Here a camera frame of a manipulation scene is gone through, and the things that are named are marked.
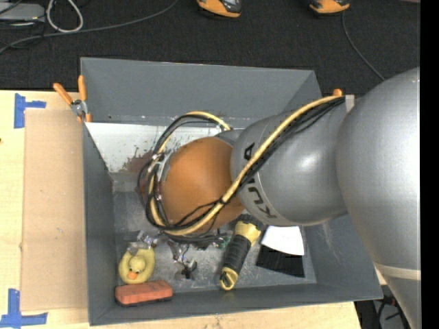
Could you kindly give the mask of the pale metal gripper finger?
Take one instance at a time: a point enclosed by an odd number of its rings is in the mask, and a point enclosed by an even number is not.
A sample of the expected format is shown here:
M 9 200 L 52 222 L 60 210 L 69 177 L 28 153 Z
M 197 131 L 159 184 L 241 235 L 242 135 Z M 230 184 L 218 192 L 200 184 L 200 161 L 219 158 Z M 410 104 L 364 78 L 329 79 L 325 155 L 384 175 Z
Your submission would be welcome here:
M 171 250 L 174 264 L 178 268 L 174 278 L 176 280 L 195 280 L 195 271 L 198 268 L 198 263 L 187 256 L 190 244 L 168 241 L 167 245 Z
M 151 236 L 146 231 L 141 230 L 137 235 L 137 249 L 152 250 L 154 252 L 157 243 L 158 237 Z

